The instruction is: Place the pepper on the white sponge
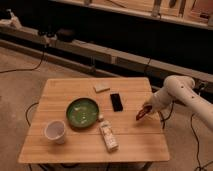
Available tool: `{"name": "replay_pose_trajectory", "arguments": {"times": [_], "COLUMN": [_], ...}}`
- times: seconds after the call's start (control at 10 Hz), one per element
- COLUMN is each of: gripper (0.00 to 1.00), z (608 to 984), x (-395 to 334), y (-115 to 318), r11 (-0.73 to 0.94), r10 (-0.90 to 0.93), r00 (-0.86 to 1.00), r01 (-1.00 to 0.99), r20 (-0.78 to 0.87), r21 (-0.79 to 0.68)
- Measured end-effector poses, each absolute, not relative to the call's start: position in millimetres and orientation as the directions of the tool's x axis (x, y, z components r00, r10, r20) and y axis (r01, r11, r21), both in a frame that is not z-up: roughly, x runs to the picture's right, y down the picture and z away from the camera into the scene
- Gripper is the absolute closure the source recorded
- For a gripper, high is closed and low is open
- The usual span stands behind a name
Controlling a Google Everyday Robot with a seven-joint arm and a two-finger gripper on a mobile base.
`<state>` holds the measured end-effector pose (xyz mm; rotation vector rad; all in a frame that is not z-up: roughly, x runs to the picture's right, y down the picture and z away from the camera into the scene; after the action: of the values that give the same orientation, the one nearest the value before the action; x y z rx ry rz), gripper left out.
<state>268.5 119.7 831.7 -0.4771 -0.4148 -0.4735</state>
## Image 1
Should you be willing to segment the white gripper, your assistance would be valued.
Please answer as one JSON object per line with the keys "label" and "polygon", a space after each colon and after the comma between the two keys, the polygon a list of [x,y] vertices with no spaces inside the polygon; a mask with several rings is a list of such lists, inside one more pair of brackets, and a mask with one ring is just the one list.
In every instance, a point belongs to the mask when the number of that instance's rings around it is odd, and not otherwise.
{"label": "white gripper", "polygon": [[153,99],[149,99],[143,104],[142,108],[147,114],[153,114],[156,112],[156,103]]}

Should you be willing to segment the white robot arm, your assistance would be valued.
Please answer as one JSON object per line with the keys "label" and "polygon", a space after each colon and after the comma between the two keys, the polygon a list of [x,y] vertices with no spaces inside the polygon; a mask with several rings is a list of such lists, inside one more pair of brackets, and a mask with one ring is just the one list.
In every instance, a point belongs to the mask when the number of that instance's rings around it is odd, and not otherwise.
{"label": "white robot arm", "polygon": [[189,76],[171,75],[165,78],[163,87],[153,93],[142,108],[143,114],[165,109],[172,101],[179,100],[213,131],[213,104],[193,91],[195,81]]}

